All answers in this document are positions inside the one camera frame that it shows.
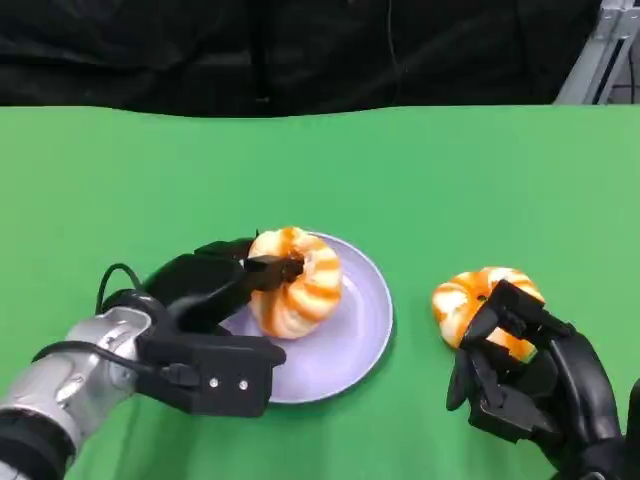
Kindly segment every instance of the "orange and white bread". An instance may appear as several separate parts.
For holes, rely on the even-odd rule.
[[[304,260],[304,271],[274,292],[251,294],[249,303],[261,330],[272,337],[300,338],[315,330],[342,296],[338,255],[319,237],[295,227],[258,235],[249,257],[277,255]]]
[[[485,267],[479,272],[464,272],[443,283],[433,292],[433,314],[440,326],[442,338],[454,348],[462,341],[469,323],[500,280],[507,280],[521,290],[544,302],[537,287],[524,273],[513,268]],[[525,360],[535,347],[526,340],[518,340],[501,328],[488,337],[507,347],[509,353]]]

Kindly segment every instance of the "lavender plate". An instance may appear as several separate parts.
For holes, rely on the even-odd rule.
[[[342,300],[313,333],[273,342],[287,352],[276,367],[271,403],[295,404],[336,395],[362,380],[380,360],[393,326],[391,294],[380,271],[360,250],[322,237],[340,257]],[[248,307],[222,324],[234,335],[262,335]]]

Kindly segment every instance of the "black backdrop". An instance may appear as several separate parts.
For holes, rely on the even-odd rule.
[[[554,100],[600,0],[2,0],[0,104],[189,116]]]

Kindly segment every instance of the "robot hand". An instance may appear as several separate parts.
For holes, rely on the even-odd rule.
[[[468,400],[471,425],[511,442],[533,441],[558,470],[554,480],[640,478],[640,382],[631,394],[625,438],[591,343],[543,306],[507,281],[496,286],[456,354],[447,409]],[[533,343],[531,361],[489,342],[496,327]]]
[[[121,401],[140,393],[186,413],[261,415],[284,350],[219,326],[254,290],[302,273],[301,261],[247,258],[252,238],[181,255],[141,284],[126,265],[103,277],[93,317],[44,348],[0,400],[0,480],[60,480]],[[106,301],[111,273],[135,288]]]

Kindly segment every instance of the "green tabletop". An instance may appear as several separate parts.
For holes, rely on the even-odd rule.
[[[103,270],[298,225],[362,249],[397,332],[333,400],[259,419],[122,404],[68,478],[542,480],[537,449],[445,410],[433,289],[520,268],[595,345],[626,423],[640,376],[640,109],[426,108],[275,120],[0,110],[0,385],[91,314]],[[118,283],[124,279],[118,277]]]

